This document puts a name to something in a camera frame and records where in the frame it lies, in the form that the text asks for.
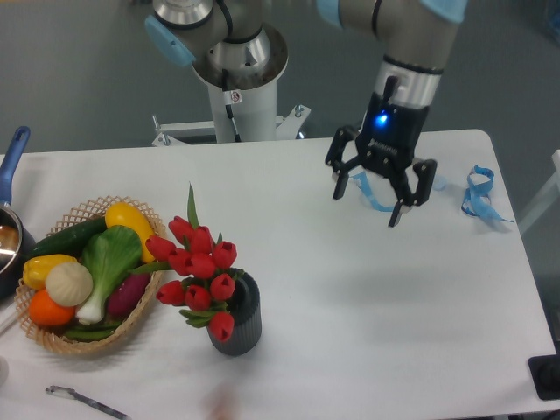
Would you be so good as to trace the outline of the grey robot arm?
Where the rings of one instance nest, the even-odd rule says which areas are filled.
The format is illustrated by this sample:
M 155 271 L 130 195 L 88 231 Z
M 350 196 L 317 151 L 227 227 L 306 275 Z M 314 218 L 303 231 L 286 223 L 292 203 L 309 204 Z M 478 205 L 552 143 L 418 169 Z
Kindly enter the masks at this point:
M 339 128 L 325 162 L 344 195 L 363 168 L 395 192 L 390 225 L 425 203 L 437 164 L 415 155 L 417 140 L 462 24 L 464 1 L 303 1 L 279 12 L 264 1 L 156 1 L 144 27 L 174 65 L 191 67 L 206 85 L 221 143 L 280 136 L 277 80 L 297 36 L 332 51 L 336 31 L 360 32 L 383 44 L 373 93 L 358 129 Z

